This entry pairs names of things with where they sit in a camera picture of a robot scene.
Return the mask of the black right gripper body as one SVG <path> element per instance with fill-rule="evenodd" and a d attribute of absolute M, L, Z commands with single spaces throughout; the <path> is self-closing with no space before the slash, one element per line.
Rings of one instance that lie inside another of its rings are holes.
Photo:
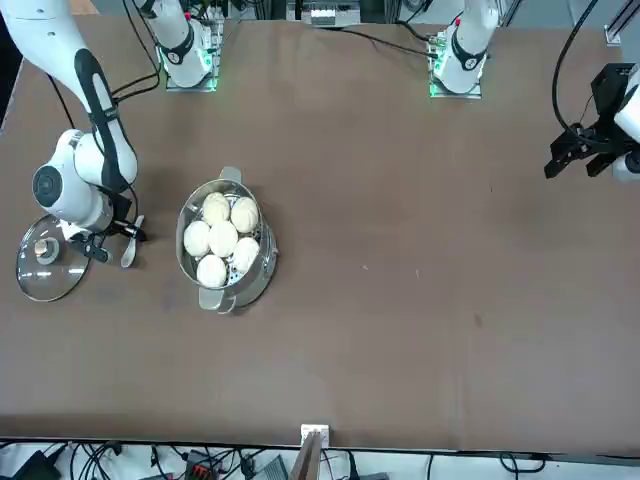
<path fill-rule="evenodd" d="M 112 222 L 114 220 L 128 220 L 127 215 L 132 206 L 133 201 L 129 200 L 122 194 L 113 193 L 106 189 L 99 189 L 102 196 L 103 204 L 109 207 L 108 221 L 99 220 L 97 222 L 95 233 L 105 233 L 107 236 L 114 236 L 112 231 Z"/>

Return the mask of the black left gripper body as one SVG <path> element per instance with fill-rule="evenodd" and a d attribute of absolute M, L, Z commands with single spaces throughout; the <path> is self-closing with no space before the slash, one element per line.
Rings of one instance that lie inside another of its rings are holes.
<path fill-rule="evenodd" d="M 609 63 L 591 82 L 597 119 L 587 131 L 615 148 L 638 145 L 638 64 Z"/>

